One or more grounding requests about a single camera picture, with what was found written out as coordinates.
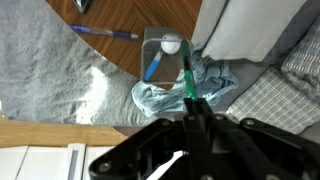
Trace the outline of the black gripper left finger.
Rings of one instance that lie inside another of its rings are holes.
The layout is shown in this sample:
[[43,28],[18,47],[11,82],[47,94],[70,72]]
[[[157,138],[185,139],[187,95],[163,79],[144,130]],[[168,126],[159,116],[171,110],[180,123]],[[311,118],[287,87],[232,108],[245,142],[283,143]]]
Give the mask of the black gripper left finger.
[[195,180],[212,180],[211,146],[206,131],[206,114],[203,99],[184,99],[187,114],[183,127],[190,157],[191,177]]

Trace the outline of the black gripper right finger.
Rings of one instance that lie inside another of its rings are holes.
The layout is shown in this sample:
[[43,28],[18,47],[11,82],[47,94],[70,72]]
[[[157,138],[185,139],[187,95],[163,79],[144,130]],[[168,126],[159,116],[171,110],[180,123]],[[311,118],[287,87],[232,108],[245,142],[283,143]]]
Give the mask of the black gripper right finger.
[[252,180],[320,180],[320,145],[275,126],[245,118],[218,119],[200,99],[206,126],[239,158],[237,170]]

